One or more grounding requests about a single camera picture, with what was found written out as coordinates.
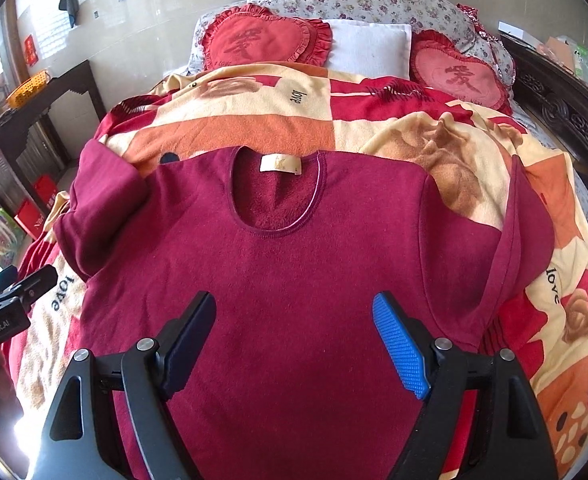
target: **orange basket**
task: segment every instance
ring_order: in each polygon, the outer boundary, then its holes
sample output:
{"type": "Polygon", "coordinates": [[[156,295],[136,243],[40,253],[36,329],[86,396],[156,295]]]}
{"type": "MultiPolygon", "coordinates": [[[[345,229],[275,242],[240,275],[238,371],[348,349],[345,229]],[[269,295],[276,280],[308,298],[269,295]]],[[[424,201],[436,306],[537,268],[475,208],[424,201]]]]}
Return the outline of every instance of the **orange basket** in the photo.
{"type": "Polygon", "coordinates": [[[38,92],[43,90],[50,82],[50,74],[41,70],[37,75],[29,78],[7,97],[7,104],[10,108],[20,108],[38,92]]]}

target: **blanket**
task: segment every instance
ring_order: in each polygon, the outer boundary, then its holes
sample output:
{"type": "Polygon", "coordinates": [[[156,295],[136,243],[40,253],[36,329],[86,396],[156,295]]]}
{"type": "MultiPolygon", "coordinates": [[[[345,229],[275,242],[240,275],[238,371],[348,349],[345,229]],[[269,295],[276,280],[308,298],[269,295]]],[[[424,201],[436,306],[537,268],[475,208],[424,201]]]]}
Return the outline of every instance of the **blanket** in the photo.
{"type": "MultiPolygon", "coordinates": [[[[588,223],[567,154],[543,147],[510,117],[437,90],[287,63],[170,76],[111,110],[95,139],[143,176],[162,162],[234,145],[408,160],[433,176],[452,211],[499,230],[518,156],[554,225],[554,251],[546,271],[496,312],[479,352],[515,352],[548,425],[559,477],[575,462],[588,441],[588,223]]],[[[60,283],[37,301],[32,326],[10,349],[17,395],[34,428],[76,349],[84,293],[52,232],[40,243],[49,244],[42,251],[60,283]]],[[[456,475],[472,411],[468,398],[442,480],[456,475]]]]}

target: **shirt sleeve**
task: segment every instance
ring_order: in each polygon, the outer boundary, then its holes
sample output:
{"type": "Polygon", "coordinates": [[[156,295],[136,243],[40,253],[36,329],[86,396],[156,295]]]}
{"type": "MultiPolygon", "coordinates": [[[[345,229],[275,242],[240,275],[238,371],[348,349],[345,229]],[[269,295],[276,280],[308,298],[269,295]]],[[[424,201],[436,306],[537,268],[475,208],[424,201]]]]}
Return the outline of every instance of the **shirt sleeve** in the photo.
{"type": "Polygon", "coordinates": [[[450,211],[431,177],[418,225],[428,307],[442,332],[465,349],[478,348],[501,304],[546,269],[554,250],[551,218],[517,156],[501,231],[450,211]]]}
{"type": "Polygon", "coordinates": [[[82,280],[101,269],[112,240],[148,195],[145,180],[131,164],[96,140],[85,145],[70,209],[53,227],[61,253],[82,280]]]}

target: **tiled wall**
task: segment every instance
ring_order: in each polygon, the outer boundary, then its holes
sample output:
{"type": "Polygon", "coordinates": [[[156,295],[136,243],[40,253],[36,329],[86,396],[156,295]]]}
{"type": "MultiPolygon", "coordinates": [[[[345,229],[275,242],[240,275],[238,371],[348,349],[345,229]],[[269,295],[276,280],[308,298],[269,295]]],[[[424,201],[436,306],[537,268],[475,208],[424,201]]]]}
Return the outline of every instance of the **tiled wall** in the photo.
{"type": "MultiPolygon", "coordinates": [[[[237,0],[87,0],[79,26],[69,29],[58,0],[17,0],[21,38],[33,34],[40,61],[52,75],[90,59],[108,108],[147,91],[164,73],[184,66],[192,32],[208,9],[237,0]]],[[[566,34],[588,41],[588,7],[583,0],[449,0],[477,7],[485,26],[507,21],[546,40],[566,34]]],[[[98,121],[87,96],[66,96],[50,114],[72,156],[78,156],[98,121]]]]}

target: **towel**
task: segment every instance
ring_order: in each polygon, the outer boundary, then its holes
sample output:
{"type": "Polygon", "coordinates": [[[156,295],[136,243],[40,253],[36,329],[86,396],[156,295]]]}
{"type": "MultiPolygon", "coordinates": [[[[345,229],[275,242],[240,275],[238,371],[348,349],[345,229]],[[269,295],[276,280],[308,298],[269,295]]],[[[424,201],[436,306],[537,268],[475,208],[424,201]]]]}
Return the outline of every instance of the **towel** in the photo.
{"type": "Polygon", "coordinates": [[[60,0],[58,10],[66,10],[69,14],[69,26],[74,28],[76,25],[76,15],[78,14],[78,0],[60,0]]]}

